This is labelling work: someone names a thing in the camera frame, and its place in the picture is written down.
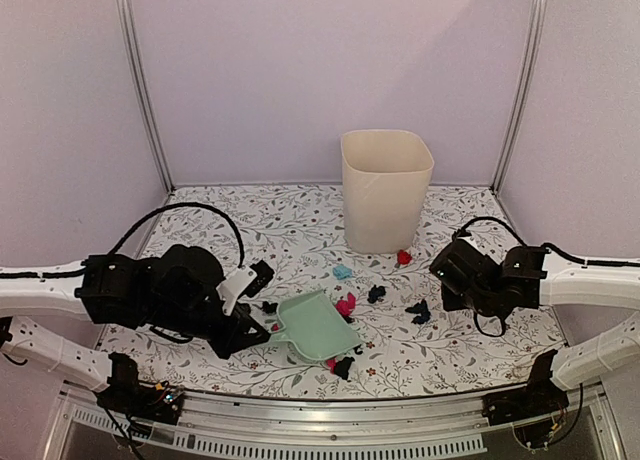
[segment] metal vent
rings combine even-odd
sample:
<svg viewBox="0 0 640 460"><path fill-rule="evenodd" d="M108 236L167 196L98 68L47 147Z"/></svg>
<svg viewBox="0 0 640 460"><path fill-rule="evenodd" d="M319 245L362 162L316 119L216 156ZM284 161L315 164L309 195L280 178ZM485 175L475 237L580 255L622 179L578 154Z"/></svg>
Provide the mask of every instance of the metal vent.
<svg viewBox="0 0 640 460"><path fill-rule="evenodd" d="M76 406L74 420L98 430L116 434L113 422L100 410ZM123 429L128 422L120 422ZM387 446L292 447L223 440L199 433L175 432L173 443L150 444L184 452L230 460L413 460L459 458L486 452L482 436L468 435L433 442Z"/></svg>

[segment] white wall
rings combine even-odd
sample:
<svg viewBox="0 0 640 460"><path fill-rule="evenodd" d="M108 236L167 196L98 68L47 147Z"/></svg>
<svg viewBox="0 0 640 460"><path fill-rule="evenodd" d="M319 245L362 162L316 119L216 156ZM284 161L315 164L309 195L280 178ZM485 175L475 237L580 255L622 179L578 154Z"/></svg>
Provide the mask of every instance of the white wall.
<svg viewBox="0 0 640 460"><path fill-rule="evenodd" d="M341 133L413 130L491 183L531 0L132 0L177 184L339 181Z"/></svg>
<svg viewBox="0 0 640 460"><path fill-rule="evenodd" d="M0 265L105 252L161 203L115 0L0 0L0 86ZM38 458L61 380L0 357L0 384L0 457Z"/></svg>
<svg viewBox="0 0 640 460"><path fill-rule="evenodd" d="M527 241L640 257L640 0L548 0L502 197ZM581 341L629 315L566 307ZM636 366L604 377L629 458L640 458Z"/></svg>

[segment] beige trash can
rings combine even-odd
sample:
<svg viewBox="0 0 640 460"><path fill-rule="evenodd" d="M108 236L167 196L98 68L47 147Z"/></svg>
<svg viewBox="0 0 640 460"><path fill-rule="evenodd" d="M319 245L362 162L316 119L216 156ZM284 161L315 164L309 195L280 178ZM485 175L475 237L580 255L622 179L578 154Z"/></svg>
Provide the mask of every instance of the beige trash can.
<svg viewBox="0 0 640 460"><path fill-rule="evenodd" d="M357 130L341 141L347 243L359 253L408 249L431 180L431 152L403 130Z"/></svg>

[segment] floral tablecloth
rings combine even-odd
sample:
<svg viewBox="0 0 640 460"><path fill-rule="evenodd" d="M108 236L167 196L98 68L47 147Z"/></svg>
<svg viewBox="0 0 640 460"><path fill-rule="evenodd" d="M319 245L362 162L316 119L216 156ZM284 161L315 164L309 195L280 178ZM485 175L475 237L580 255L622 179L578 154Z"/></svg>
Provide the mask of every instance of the floral tablecloth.
<svg viewBox="0 0 640 460"><path fill-rule="evenodd" d="M342 192L339 186L228 186L178 189L171 202L207 202L228 213L240 227L247 261L265 259L275 270L269 286L249 303L254 316L267 325L273 316L257 306L322 288L336 302L351 292L357 297L352 327L363 348L351 366L349 380L326 366L308 365L287 346L258 346L218 359L204 341L172 344L146 329L108 326L100 348L127 353L148 380L169 380L189 389L286 398L388 398L464 392L520 382L532 359L563 343L553 313L516 311L502 338L476 332L469 312L442 310L439 282L428 265L456 227L477 215L503 218L486 188L432 187L411 248L413 261L396 263L395 255L360 255L344 239ZM494 225L474 227L476 241L501 258L513 246ZM161 255L174 243L200 245L218 257L226 272L238 259L233 234L224 221L207 211L181 209L164 214L143 256ZM353 269L351 279L338 281L338 264ZM384 285L384 301L366 301L374 285ZM426 299L432 320L412 324L407 306ZM481 320L487 331L497 322Z"/></svg>

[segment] floral pattern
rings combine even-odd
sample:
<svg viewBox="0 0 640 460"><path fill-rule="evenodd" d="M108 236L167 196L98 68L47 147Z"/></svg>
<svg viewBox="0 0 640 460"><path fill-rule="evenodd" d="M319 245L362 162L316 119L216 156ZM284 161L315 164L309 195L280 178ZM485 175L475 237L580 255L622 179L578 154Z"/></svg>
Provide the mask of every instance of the floral pattern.
<svg viewBox="0 0 640 460"><path fill-rule="evenodd" d="M469 312L443 311L439 282L428 273L429 263L466 220L477 215L504 218L486 188L430 188L410 250L413 260L406 266L397 264L396 255L361 255L348 248L339 186L189 187L178 189L171 201L206 202L225 211L242 231L246 263L265 259L272 266L273 281L248 301L254 317L267 328L275 316L257 308L263 300L278 302L319 288L333 302L346 299L349 292L356 295L351 327L362 339L362 353L351 355L355 362L344 381L326 365L306 364L286 345L257 346L220 360L204 341L178 345L146 329L109 326L101 348L133 357L147 380L278 398L434 395L521 382L536 355L564 342L549 309L515 311L502 338L479 334ZM480 224L473 231L480 248L496 260L513 246L495 225ZM209 248L226 272L238 260L231 230L207 211L165 213L144 256L161 255L174 243ZM353 277L335 279L332 269L338 264L351 268ZM387 294L372 305L367 293L374 285L384 285ZM432 319L415 325L404 309L422 299L427 300ZM499 330L493 320L480 322L486 331Z"/></svg>

